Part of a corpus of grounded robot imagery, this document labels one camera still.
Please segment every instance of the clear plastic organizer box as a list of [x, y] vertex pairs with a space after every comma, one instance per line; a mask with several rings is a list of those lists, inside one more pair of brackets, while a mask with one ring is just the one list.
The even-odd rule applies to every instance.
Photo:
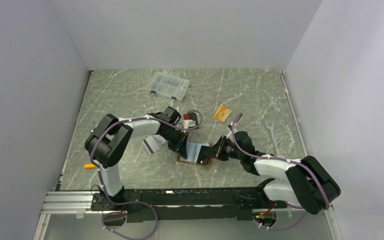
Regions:
[[166, 99], [182, 101], [189, 88], [189, 80], [156, 72], [148, 85], [151, 94], [162, 96]]

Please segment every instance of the white wall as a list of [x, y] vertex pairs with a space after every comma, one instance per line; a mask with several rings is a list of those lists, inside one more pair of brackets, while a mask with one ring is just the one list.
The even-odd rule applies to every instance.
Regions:
[[87, 80], [48, 0], [0, 1], [0, 240], [32, 239]]
[[384, 0], [323, 0], [286, 69], [345, 239], [384, 239]]
[[52, 0], [90, 70], [285, 69], [321, 0]]

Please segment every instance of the gray marble tabletop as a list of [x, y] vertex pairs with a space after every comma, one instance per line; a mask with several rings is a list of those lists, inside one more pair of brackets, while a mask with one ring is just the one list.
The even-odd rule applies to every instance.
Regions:
[[[146, 88], [155, 72], [163, 72], [190, 81], [183, 101], [174, 101], [150, 94]], [[218, 106], [232, 110], [226, 122], [213, 119]], [[167, 106], [181, 114], [196, 109], [203, 114], [198, 130], [190, 132], [188, 141], [216, 143], [228, 133], [227, 126], [243, 113], [237, 130], [245, 130], [255, 148], [275, 154], [275, 146], [266, 122], [274, 123], [281, 153], [290, 159], [303, 158], [291, 109], [278, 71], [274, 69], [110, 69], [95, 70], [90, 77], [78, 127], [69, 152], [61, 190], [86, 190], [98, 184], [95, 169], [84, 169], [89, 163], [84, 149], [90, 134], [91, 121], [100, 121], [106, 114], [120, 118], [140, 117], [162, 112]], [[263, 176], [243, 170], [235, 159], [213, 160], [211, 165], [177, 163], [176, 154], [162, 148], [149, 154], [143, 147], [144, 137], [130, 140], [120, 160], [120, 177], [127, 189], [254, 187]]]

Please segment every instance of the wrench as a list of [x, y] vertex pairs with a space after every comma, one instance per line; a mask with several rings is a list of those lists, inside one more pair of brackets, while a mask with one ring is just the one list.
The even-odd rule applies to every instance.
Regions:
[[270, 124], [266, 122], [265, 127], [270, 130], [271, 140], [273, 141], [274, 147], [276, 148], [276, 156], [282, 155], [281, 150], [279, 149], [278, 140], [275, 136], [275, 125], [272, 122], [270, 122]]

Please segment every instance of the orange card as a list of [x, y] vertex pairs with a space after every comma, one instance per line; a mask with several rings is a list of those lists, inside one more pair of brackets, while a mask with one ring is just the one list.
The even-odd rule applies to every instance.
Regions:
[[232, 113], [232, 110], [230, 110], [225, 106], [220, 105], [217, 108], [217, 111], [215, 111], [215, 114], [212, 118], [214, 118], [215, 120], [222, 121], [224, 123], [231, 113]]

